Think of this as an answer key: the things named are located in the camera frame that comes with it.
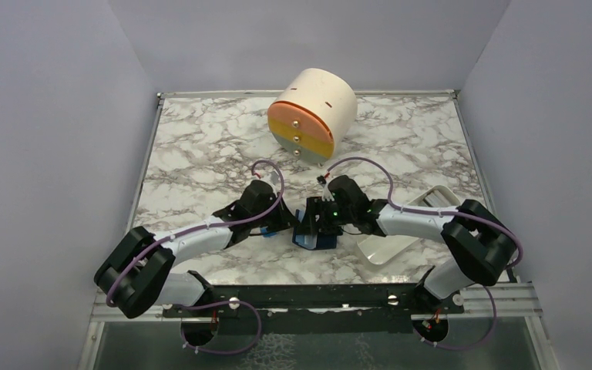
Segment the blue card holder wallet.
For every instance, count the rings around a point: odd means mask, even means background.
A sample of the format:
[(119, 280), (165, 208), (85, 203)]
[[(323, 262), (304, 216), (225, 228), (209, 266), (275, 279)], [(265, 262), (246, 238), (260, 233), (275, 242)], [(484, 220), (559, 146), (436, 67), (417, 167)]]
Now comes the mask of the blue card holder wallet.
[(339, 226), (333, 227), (331, 232), (318, 231), (316, 234), (299, 234), (293, 229), (291, 242), (308, 251), (332, 250), (337, 247), (338, 237), (342, 234), (342, 228)]

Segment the stack of white cards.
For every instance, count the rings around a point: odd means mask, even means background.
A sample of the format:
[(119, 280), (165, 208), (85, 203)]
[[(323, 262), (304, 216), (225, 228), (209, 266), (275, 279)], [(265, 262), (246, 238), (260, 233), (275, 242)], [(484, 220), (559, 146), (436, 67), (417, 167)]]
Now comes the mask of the stack of white cards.
[(436, 187), (420, 195), (414, 204), (420, 207), (451, 207), (456, 205), (456, 200), (452, 194), (447, 196), (444, 189)]

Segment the round beige drawer cabinet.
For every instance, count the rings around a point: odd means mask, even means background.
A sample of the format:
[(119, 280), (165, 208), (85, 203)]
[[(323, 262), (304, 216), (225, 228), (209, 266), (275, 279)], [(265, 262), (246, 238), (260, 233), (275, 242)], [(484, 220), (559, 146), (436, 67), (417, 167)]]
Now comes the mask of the round beige drawer cabinet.
[(269, 105), (267, 122), (288, 153), (322, 165), (338, 151), (357, 112), (357, 96), (346, 81), (326, 70), (308, 68)]

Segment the small blue plastic box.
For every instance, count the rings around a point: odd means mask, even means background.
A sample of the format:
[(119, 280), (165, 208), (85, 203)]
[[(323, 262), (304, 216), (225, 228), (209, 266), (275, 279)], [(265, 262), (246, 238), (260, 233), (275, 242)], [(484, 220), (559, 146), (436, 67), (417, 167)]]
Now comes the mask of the small blue plastic box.
[(261, 236), (262, 237), (274, 237), (278, 234), (277, 231), (269, 231), (269, 230), (263, 230), (261, 232)]

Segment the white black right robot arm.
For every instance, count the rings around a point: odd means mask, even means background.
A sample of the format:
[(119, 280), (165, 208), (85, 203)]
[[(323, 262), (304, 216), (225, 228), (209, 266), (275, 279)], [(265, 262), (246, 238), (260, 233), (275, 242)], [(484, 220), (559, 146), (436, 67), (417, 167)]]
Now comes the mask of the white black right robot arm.
[(451, 259), (428, 270), (410, 298), (426, 314), (470, 285), (493, 286), (518, 249), (513, 234), (476, 200), (458, 207), (398, 207), (389, 199), (368, 198), (346, 175), (327, 183), (323, 197), (307, 199), (295, 231), (337, 236), (346, 225), (370, 236), (408, 236), (448, 247)]

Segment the black metal base rail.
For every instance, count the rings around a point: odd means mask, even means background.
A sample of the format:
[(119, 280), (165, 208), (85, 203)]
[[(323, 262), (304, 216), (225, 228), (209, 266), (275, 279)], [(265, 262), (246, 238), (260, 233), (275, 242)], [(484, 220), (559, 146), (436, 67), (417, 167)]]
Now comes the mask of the black metal base rail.
[(175, 304), (163, 310), (163, 316), (202, 329), (217, 328), (221, 335), (253, 334), (258, 327), (265, 334), (408, 334), (413, 318), (464, 312), (452, 298), (429, 306), (416, 302), (418, 296), (414, 283), (214, 285), (206, 289), (198, 306), (237, 298), (253, 305), (258, 313), (228, 304), (198, 311)]

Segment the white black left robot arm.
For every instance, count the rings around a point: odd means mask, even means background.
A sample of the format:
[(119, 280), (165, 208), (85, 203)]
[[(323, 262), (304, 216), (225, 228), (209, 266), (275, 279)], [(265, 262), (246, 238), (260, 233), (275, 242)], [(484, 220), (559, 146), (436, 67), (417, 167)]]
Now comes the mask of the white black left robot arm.
[(254, 229), (296, 227), (298, 219), (269, 183), (252, 180), (240, 198), (205, 220), (172, 231), (130, 229), (94, 275), (106, 305), (136, 318), (153, 306), (174, 265), (245, 241)]

